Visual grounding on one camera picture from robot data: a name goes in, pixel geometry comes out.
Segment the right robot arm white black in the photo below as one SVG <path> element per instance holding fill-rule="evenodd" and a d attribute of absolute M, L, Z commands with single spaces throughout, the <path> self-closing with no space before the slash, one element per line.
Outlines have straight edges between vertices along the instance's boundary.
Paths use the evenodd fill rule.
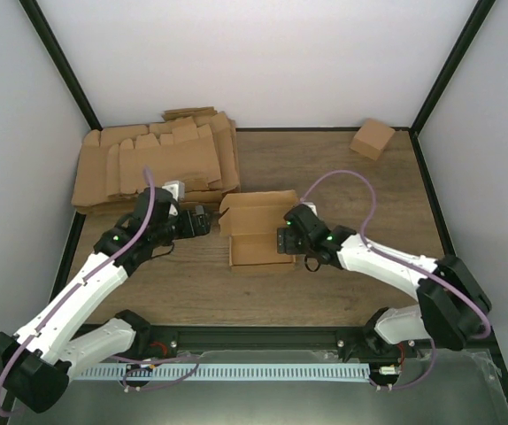
<path fill-rule="evenodd" d="M 462 259 L 414 256 L 372 242 L 352 228 L 330 229 L 311 203 L 293 207 L 284 221 L 277 230 L 278 253 L 373 277 L 414 300 L 408 307 L 382 308 L 366 323 L 364 345 L 373 356 L 385 356 L 408 340 L 429 339 L 461 351 L 470 340 L 490 334 L 492 304 Z"/>

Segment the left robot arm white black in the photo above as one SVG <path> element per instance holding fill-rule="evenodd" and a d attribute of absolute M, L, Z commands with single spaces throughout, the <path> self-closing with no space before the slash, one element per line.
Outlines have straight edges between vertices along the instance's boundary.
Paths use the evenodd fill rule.
<path fill-rule="evenodd" d="M 0 332 L 0 390 L 43 413 L 70 381 L 101 361 L 122 355 L 143 359 L 151 347 L 150 323 L 124 310 L 83 336 L 77 332 L 96 308 L 159 247 L 206 236 L 211 215 L 199 205 L 180 207 L 182 185 L 147 188 L 132 212 L 105 231 L 77 275 L 29 323 L 13 335 Z"/>

